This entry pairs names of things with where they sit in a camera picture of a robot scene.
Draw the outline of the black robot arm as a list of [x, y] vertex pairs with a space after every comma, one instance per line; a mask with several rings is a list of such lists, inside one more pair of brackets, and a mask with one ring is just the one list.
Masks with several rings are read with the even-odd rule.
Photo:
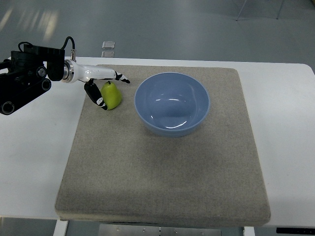
[[71, 57], [75, 58], [75, 42], [71, 36], [60, 49], [33, 45], [23, 41], [11, 58], [0, 63], [0, 113], [10, 115], [32, 102], [51, 88], [52, 81], [61, 81], [72, 73], [65, 62], [65, 48], [72, 43]]

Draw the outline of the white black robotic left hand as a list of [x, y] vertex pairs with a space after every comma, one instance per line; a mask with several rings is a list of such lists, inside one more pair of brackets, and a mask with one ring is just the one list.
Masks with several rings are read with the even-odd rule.
[[100, 93], [101, 89], [97, 87], [94, 80], [117, 80], [128, 84], [130, 83], [126, 76], [113, 69], [102, 66], [81, 65], [68, 59], [64, 61], [64, 75], [62, 81], [65, 83], [74, 83], [76, 81], [83, 82], [84, 90], [91, 101], [102, 109], [107, 110], [107, 106]]

